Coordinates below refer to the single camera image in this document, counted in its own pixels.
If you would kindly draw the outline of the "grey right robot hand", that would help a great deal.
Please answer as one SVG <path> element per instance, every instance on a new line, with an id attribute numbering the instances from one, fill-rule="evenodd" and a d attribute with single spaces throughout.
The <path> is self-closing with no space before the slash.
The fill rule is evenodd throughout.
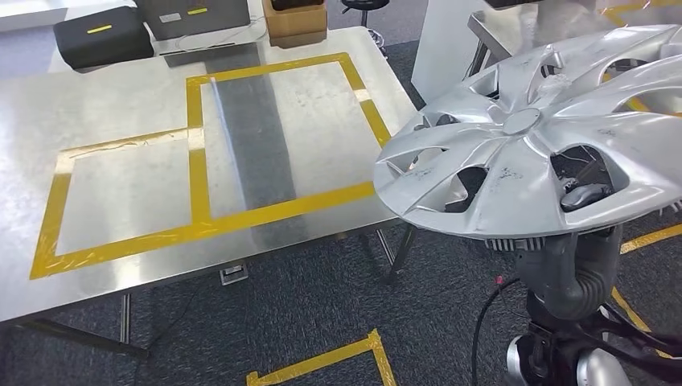
<path id="1" fill-rule="evenodd" d="M 577 321 L 596 312 L 614 286 L 622 234 L 618 224 L 550 236 L 541 250 L 518 255 L 517 272 L 552 316 Z"/>

